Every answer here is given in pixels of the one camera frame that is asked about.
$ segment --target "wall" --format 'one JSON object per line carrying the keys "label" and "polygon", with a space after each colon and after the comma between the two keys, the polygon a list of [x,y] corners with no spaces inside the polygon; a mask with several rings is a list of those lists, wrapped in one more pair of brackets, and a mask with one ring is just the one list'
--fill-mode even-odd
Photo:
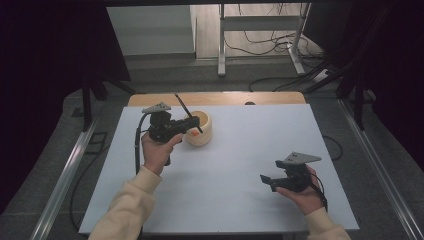
{"label": "wall", "polygon": [[190,6],[107,10],[124,56],[194,53]]}

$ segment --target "white table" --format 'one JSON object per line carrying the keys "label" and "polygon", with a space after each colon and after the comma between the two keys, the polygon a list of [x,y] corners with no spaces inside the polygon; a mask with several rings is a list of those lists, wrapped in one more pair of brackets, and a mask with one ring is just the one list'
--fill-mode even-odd
{"label": "white table", "polygon": [[[284,177],[275,160],[292,151],[322,158],[310,166],[325,186],[330,216],[346,229],[358,229],[308,104],[187,107],[209,113],[214,136],[203,147],[183,142],[174,148],[171,165],[165,167],[163,182],[155,192],[157,202],[144,224],[144,234],[306,231],[295,204],[271,192],[259,177]],[[91,232],[123,182],[135,174],[134,134],[142,109],[126,107],[122,112],[81,233]],[[170,113],[172,119],[185,115],[181,107],[172,107]]]}

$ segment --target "table surface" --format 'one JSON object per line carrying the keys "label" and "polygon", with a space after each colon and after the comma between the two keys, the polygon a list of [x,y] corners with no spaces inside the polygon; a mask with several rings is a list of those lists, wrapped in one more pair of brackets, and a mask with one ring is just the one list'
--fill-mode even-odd
{"label": "table surface", "polygon": [[[255,104],[301,104],[306,103],[300,92],[207,92],[207,93],[178,93],[186,105],[244,105],[247,102]],[[171,106],[180,103],[174,94],[137,94],[133,95],[129,107],[155,105],[165,102]]]}
{"label": "table surface", "polygon": [[[173,163],[162,174],[164,183],[155,192],[155,211],[144,225],[146,234],[305,231],[306,225],[297,207],[272,193],[259,179],[259,174],[279,176],[282,170],[275,167],[274,161],[294,150],[322,156],[321,161],[311,166],[323,173],[321,180],[326,189],[330,189],[326,194],[331,202],[330,216],[348,229],[357,229],[310,106],[305,104],[302,94],[231,92],[181,93],[179,96],[190,111],[210,113],[214,136],[201,148],[193,148],[183,141],[174,149]],[[131,98],[129,107],[121,115],[80,232],[91,231],[96,219],[107,210],[109,198],[125,179],[134,175],[133,138],[128,136],[141,117],[142,108],[138,106],[147,107],[160,101],[175,106],[170,110],[173,118],[184,116],[173,94]],[[246,102],[259,106],[243,106]],[[255,216],[255,221],[248,220],[251,216]]]}

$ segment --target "sleeve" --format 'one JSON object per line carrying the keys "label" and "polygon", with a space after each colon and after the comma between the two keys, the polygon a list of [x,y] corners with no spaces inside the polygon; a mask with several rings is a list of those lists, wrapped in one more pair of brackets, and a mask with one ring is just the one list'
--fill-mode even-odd
{"label": "sleeve", "polygon": [[97,222],[89,239],[137,239],[153,210],[153,192],[161,178],[142,167],[114,196],[107,213]]}
{"label": "sleeve", "polygon": [[343,226],[334,224],[324,208],[305,216],[308,223],[308,240],[347,240],[350,239]]}

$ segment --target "hand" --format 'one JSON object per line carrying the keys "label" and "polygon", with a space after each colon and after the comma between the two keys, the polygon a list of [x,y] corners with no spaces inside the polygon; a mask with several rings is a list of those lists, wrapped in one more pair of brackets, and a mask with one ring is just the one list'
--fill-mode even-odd
{"label": "hand", "polygon": [[150,138],[149,132],[141,137],[141,145],[143,147],[144,167],[152,171],[156,175],[160,175],[163,166],[168,161],[169,155],[174,146],[181,142],[183,134],[177,134],[167,143],[155,142]]}
{"label": "hand", "polygon": [[[315,170],[309,166],[307,167],[308,171],[316,176]],[[312,183],[320,188],[317,178],[313,175],[311,175],[311,177]],[[308,187],[303,192],[299,193],[292,192],[286,188],[277,187],[277,192],[295,202],[304,215],[308,215],[322,208],[321,198],[319,197],[318,193],[311,187]]]}

